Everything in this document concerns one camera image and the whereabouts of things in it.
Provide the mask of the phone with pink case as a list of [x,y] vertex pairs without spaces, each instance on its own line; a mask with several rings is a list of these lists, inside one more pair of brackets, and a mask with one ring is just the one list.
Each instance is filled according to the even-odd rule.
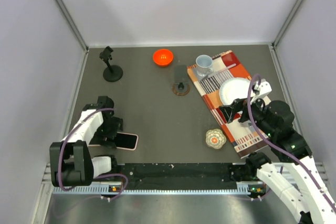
[[134,151],[138,145],[139,136],[136,134],[118,132],[114,138],[116,147],[121,150]]

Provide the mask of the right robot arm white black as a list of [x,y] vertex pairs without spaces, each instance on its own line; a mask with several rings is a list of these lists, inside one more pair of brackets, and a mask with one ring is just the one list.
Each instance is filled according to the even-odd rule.
[[314,161],[306,140],[293,128],[294,114],[283,101],[265,104],[257,99],[251,105],[236,99],[219,110],[227,122],[241,112],[240,122],[250,121],[283,163],[295,183],[287,181],[264,153],[251,153],[246,159],[245,174],[259,179],[282,201],[297,223],[335,223],[335,200],[332,199]]

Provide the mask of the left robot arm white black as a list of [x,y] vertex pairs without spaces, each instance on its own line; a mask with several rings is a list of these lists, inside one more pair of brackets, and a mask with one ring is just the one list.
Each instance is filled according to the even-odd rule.
[[119,174],[113,155],[91,157],[90,142],[116,148],[113,142],[123,129],[123,119],[114,116],[114,102],[99,96],[96,103],[86,104],[72,130],[49,148],[51,182],[63,191],[89,186],[100,175],[114,180]]

